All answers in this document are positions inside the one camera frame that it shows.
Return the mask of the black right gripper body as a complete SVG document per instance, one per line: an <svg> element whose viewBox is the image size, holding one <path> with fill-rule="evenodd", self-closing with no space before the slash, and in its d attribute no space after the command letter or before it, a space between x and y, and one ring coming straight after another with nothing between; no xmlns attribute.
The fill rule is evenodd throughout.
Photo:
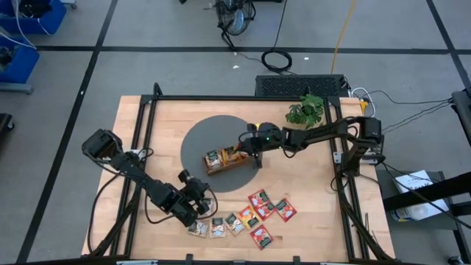
<svg viewBox="0 0 471 265"><path fill-rule="evenodd" d="M264 151L266 133L263 131L244 132L238 137L238 150L250 156Z"/></svg>

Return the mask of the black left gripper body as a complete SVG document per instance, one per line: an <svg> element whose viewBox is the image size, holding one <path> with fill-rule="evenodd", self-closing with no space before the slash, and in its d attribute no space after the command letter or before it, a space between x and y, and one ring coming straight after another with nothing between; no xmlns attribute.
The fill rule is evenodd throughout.
<svg viewBox="0 0 471 265"><path fill-rule="evenodd" d="M192 177L185 181L182 192L188 202L194 202L196 205L201 206L208 188L207 183L202 182L199 178Z"/></svg>

